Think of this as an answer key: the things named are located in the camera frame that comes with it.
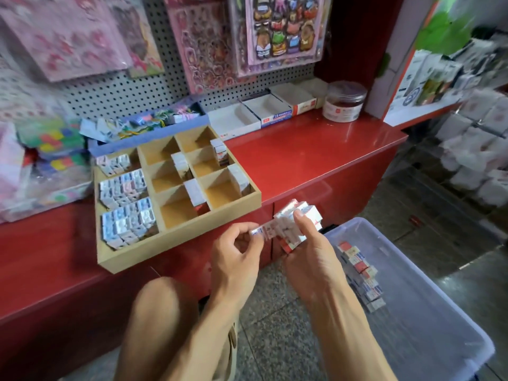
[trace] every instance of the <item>wooden compartment organizer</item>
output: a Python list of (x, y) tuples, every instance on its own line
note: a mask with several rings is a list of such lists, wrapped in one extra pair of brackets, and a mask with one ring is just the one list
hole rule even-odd
[[(127, 153), (132, 163), (129, 171), (142, 168), (158, 228), (157, 234), (120, 250), (102, 240), (101, 215), (108, 209), (98, 200), (98, 185), (109, 178), (97, 166), (93, 168), (99, 265), (118, 273), (261, 207), (261, 192), (250, 177), (251, 193), (242, 197), (227, 166), (219, 166), (215, 160), (210, 140), (216, 138), (219, 136), (212, 128), (204, 126), (108, 155)], [(210, 211), (203, 215), (195, 211), (175, 169), (171, 155), (177, 152), (188, 162), (192, 174), (188, 178), (196, 178), (205, 194)], [(228, 155), (230, 164), (238, 164), (229, 150)]]

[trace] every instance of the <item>gray speckled floor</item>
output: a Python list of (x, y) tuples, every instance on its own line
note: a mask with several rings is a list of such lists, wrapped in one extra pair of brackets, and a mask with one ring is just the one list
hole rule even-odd
[[(419, 228), (409, 222), (412, 215), (422, 220)], [(508, 381), (508, 364), (502, 360), (508, 358), (508, 252), (464, 243), (457, 230), (387, 181), (359, 216), (392, 240), (490, 335), (496, 354), (478, 372), (479, 379)], [(235, 380), (326, 379), (308, 316), (277, 262), (261, 271), (240, 322)], [(111, 380), (117, 357), (118, 350), (112, 351), (64, 380)]]

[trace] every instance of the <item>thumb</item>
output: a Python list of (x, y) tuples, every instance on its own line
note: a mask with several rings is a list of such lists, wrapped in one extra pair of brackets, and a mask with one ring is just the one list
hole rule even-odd
[(263, 250), (263, 246), (265, 245), (265, 238), (261, 236), (261, 234), (256, 234), (251, 236), (251, 240), (249, 241), (249, 246), (245, 251), (245, 258), (248, 260), (257, 261), (259, 264), (259, 258), (261, 256), (261, 250)]
[(320, 233), (318, 230), (316, 230), (314, 222), (303, 215), (300, 210), (297, 209), (293, 212), (293, 218), (295, 219), (295, 223), (300, 229), (301, 233), (307, 238), (313, 238), (316, 236), (316, 234)]

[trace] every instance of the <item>white cardboard box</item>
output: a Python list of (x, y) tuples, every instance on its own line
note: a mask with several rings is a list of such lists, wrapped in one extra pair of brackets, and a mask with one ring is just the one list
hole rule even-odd
[(261, 121), (261, 128), (289, 119), (293, 115), (291, 107), (268, 94), (243, 102)]
[(270, 87), (272, 95), (288, 103), (293, 109), (293, 116), (313, 110), (317, 99), (305, 89), (293, 84), (284, 83)]
[(319, 79), (313, 78), (310, 80), (297, 81), (293, 84), (305, 89), (308, 93), (314, 96), (316, 100), (315, 108), (322, 108), (325, 104), (326, 93), (328, 91), (328, 83)]
[(208, 118), (223, 141), (261, 129), (259, 118), (242, 103), (210, 111)]

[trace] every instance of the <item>sticker sheet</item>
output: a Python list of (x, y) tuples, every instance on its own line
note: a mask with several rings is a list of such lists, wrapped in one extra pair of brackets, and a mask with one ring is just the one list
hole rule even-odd
[(146, 17), (143, 0), (105, 0), (124, 38), (133, 65), (132, 78), (164, 73), (152, 30)]
[(245, 0), (249, 65), (314, 56), (324, 0)]
[(165, 1), (190, 93), (207, 93), (256, 79), (235, 75), (225, 0)]
[(103, 0), (2, 0), (0, 17), (51, 82), (132, 64)]

